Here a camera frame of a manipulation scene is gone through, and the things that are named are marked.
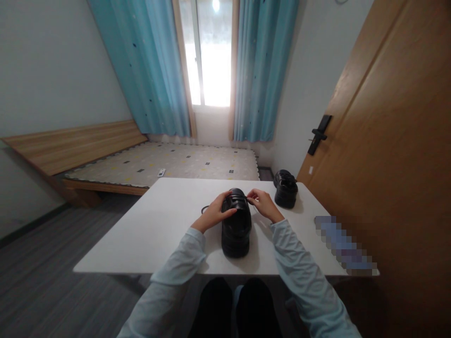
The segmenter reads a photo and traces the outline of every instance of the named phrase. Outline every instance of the mattress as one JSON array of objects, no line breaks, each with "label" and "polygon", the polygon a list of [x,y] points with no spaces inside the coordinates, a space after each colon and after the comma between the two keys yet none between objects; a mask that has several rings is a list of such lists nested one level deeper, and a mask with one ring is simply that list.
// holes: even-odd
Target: mattress
[{"label": "mattress", "polygon": [[144,142],[65,174],[66,178],[151,187],[164,177],[259,181],[250,149]]}]

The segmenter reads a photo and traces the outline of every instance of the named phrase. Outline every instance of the person's left hand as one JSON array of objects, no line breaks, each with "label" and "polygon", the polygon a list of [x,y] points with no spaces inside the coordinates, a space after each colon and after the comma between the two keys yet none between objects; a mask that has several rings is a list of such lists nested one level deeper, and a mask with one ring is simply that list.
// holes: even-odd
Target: person's left hand
[{"label": "person's left hand", "polygon": [[232,192],[226,191],[219,194],[218,197],[210,204],[210,206],[204,211],[202,216],[200,216],[194,223],[191,225],[191,228],[199,230],[201,233],[204,233],[208,229],[212,228],[214,225],[223,221],[226,218],[229,218],[234,213],[236,213],[236,209],[229,209],[225,212],[221,212],[222,203],[224,202],[224,198],[230,195]]}]

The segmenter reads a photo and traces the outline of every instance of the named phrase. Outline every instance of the light blue sleeve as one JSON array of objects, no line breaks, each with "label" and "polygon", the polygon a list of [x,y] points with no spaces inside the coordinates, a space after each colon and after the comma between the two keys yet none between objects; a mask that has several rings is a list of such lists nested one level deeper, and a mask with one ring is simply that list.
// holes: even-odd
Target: light blue sleeve
[{"label": "light blue sleeve", "polygon": [[346,307],[285,219],[271,224],[280,277],[315,337],[361,337]]},{"label": "light blue sleeve", "polygon": [[150,279],[118,337],[171,337],[187,282],[205,259],[205,236],[189,228],[165,265]]}]

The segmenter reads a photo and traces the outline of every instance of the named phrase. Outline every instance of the wooden door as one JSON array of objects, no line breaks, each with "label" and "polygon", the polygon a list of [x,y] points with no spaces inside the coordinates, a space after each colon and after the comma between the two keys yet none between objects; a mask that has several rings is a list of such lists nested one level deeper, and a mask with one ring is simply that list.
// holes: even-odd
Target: wooden door
[{"label": "wooden door", "polygon": [[298,181],[378,263],[392,328],[446,327],[451,2],[375,0],[326,114]]}]

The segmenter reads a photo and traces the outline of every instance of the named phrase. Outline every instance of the person's right hand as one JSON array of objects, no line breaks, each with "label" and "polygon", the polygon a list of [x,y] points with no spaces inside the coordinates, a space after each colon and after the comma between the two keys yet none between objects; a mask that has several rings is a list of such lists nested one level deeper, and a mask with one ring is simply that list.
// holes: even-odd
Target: person's right hand
[{"label": "person's right hand", "polygon": [[249,203],[255,206],[259,213],[266,218],[269,218],[271,222],[277,223],[285,219],[267,192],[259,189],[252,189],[247,197]]}]

